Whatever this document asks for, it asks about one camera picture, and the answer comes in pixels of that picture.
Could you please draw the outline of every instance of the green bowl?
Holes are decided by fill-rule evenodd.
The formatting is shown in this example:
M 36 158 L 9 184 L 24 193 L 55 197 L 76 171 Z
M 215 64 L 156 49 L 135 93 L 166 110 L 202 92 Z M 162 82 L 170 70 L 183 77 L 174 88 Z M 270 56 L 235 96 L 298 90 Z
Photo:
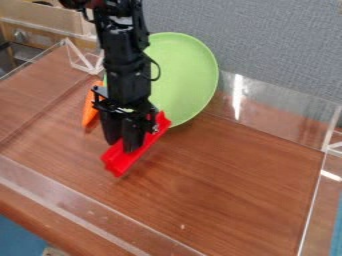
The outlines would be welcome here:
M 218 63 L 208 47 L 186 34 L 158 33 L 150 36 L 150 42 L 146 54 L 162 68 L 150 100 L 166 112 L 174 127 L 194 118 L 208 104 L 218 86 Z M 152 64 L 152 77 L 156 74 Z

